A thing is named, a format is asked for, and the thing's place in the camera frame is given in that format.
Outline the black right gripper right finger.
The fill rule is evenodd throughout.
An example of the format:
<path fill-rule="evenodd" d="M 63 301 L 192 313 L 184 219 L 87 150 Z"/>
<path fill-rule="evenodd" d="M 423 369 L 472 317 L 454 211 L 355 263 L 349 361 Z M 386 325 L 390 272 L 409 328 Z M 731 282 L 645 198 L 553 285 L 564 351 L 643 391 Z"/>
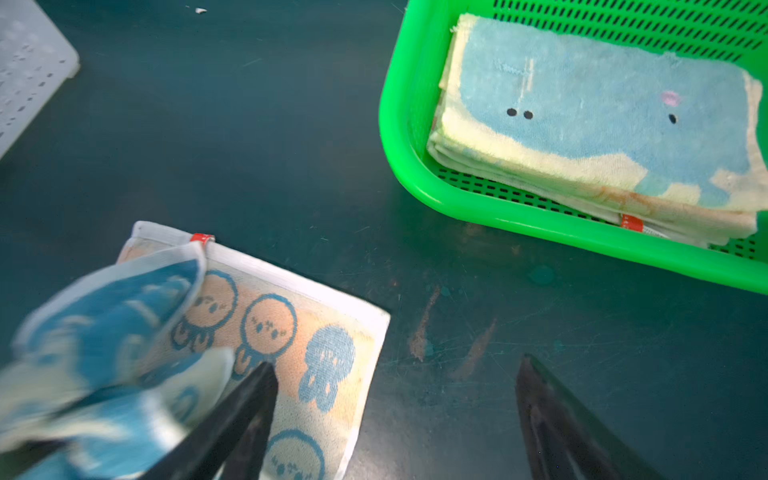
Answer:
<path fill-rule="evenodd" d="M 538 359 L 516 376 L 519 422 L 534 479 L 661 479 Z"/>

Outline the colourful printed rabbit towel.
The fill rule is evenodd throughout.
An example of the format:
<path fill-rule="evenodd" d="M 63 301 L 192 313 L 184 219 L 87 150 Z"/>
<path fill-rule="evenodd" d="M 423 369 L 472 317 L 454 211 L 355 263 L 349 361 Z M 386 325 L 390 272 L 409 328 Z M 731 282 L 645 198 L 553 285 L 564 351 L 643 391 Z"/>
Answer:
<path fill-rule="evenodd" d="M 454 142 L 444 143 L 436 134 L 429 137 L 427 149 L 435 160 L 452 170 L 546 197 L 612 223 L 617 223 L 623 214 L 633 216 L 657 230 L 668 232 L 678 241 L 699 246 L 724 245 L 731 239 L 747 238 L 758 230 L 755 213 L 709 210 L 613 187 L 582 185 L 526 172 L 509 172 L 492 164 L 485 155 L 478 155 Z"/>

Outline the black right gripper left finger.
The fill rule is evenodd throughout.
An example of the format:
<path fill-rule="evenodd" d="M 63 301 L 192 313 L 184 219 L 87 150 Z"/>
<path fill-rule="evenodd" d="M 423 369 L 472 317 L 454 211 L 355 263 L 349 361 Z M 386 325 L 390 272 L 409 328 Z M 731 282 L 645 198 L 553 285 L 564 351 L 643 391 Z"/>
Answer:
<path fill-rule="evenodd" d="M 144 479 L 257 479 L 278 394 L 274 367 L 260 364 Z"/>

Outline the pale yellow towel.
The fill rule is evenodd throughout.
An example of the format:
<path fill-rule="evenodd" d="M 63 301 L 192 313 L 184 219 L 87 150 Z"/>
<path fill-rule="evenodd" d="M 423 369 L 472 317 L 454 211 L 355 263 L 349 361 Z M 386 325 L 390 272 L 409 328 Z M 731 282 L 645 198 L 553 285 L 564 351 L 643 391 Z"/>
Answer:
<path fill-rule="evenodd" d="M 472 14 L 453 33 L 435 143 L 575 187 L 766 208 L 762 86 L 745 70 Z"/>

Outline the teal patterned towel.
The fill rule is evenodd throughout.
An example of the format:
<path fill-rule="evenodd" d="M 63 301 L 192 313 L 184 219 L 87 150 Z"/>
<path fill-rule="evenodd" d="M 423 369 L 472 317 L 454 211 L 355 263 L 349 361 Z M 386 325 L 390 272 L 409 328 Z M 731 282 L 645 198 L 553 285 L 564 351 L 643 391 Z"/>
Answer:
<path fill-rule="evenodd" d="M 257 368 L 276 408 L 260 479 L 340 479 L 389 314 L 190 234 L 140 221 L 113 266 L 33 311 L 1 372 L 1 448 L 60 449 L 18 479 L 136 479 Z"/>

